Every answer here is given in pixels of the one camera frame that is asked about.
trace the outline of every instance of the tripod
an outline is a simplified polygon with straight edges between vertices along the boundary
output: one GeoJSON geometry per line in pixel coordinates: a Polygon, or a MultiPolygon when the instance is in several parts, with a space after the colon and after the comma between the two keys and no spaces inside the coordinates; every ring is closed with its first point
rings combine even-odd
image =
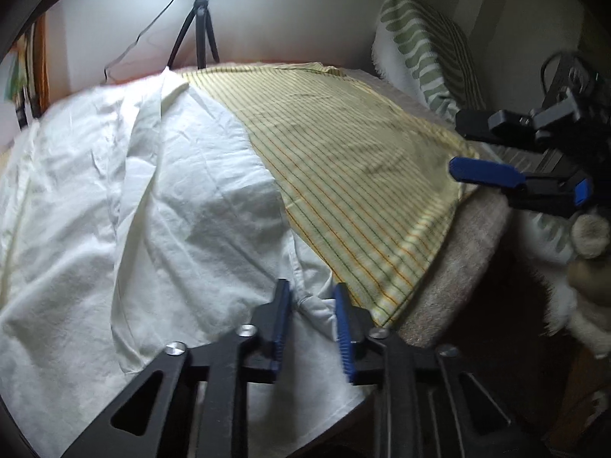
{"type": "Polygon", "coordinates": [[[215,32],[212,29],[212,18],[210,18],[210,10],[208,9],[208,0],[195,0],[193,2],[193,8],[184,19],[184,24],[178,33],[178,38],[172,48],[170,54],[170,60],[167,61],[167,66],[172,69],[174,65],[174,59],[178,53],[178,49],[183,42],[184,36],[186,35],[191,22],[195,18],[195,37],[196,37],[196,53],[197,53],[197,68],[206,68],[206,35],[208,35],[208,41],[210,41],[210,50],[212,51],[212,57],[216,63],[219,63],[219,52],[216,49],[215,32]]]}

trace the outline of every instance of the striped cloth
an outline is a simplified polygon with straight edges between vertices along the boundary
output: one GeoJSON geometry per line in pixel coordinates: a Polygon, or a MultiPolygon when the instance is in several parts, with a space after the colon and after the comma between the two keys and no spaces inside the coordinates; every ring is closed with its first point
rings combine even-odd
{"type": "Polygon", "coordinates": [[[460,137],[320,64],[184,73],[245,125],[292,227],[379,325],[394,321],[448,233],[460,137]]]}
{"type": "MultiPolygon", "coordinates": [[[[485,108],[467,39],[451,19],[420,0],[384,0],[380,26],[391,34],[409,80],[432,111],[453,121],[461,108],[485,108]]],[[[375,57],[377,64],[383,61],[375,57]]]]}

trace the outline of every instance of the green and white striped cushion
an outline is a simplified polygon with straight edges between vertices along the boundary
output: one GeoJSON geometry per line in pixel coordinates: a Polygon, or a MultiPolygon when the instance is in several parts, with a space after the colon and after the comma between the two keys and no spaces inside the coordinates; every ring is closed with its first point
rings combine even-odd
{"type": "Polygon", "coordinates": [[[394,84],[403,82],[392,80],[397,70],[387,70],[396,69],[396,60],[385,63],[377,36],[374,62],[395,87],[418,91],[421,103],[450,121],[461,108],[485,108],[467,39],[451,19],[420,0],[384,0],[378,30],[392,37],[401,54],[404,81],[412,82],[408,88],[394,84]]]}

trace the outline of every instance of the black tripod leg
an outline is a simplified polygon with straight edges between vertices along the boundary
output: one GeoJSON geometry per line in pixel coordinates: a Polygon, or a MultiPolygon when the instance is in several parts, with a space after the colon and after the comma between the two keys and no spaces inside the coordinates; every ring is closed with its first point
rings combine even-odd
{"type": "Polygon", "coordinates": [[[176,58],[176,54],[178,53],[178,49],[183,42],[183,39],[191,26],[191,22],[193,22],[193,18],[195,17],[195,9],[192,8],[187,15],[187,18],[184,19],[183,26],[180,28],[180,32],[178,33],[178,38],[176,38],[176,42],[174,43],[174,48],[172,48],[172,53],[170,53],[170,60],[167,61],[167,66],[172,69],[174,66],[174,59],[176,58]]]}
{"type": "Polygon", "coordinates": [[[212,18],[210,12],[206,12],[206,32],[208,33],[208,41],[210,42],[210,50],[212,51],[212,58],[215,59],[216,63],[219,63],[219,51],[216,48],[215,31],[212,29],[212,18]]]}
{"type": "Polygon", "coordinates": [[[206,15],[208,9],[200,6],[195,13],[195,42],[197,53],[197,68],[206,68],[206,15]]]}

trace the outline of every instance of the white cloth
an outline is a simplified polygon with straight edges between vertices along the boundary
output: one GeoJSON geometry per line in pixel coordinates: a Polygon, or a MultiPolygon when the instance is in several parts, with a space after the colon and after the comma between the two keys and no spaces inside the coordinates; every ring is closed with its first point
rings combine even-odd
{"type": "Polygon", "coordinates": [[[289,227],[223,106],[165,71],[54,105],[0,186],[0,394],[55,458],[170,341],[296,313],[276,385],[249,386],[251,456],[303,446],[364,398],[334,338],[331,270],[289,227]]]}

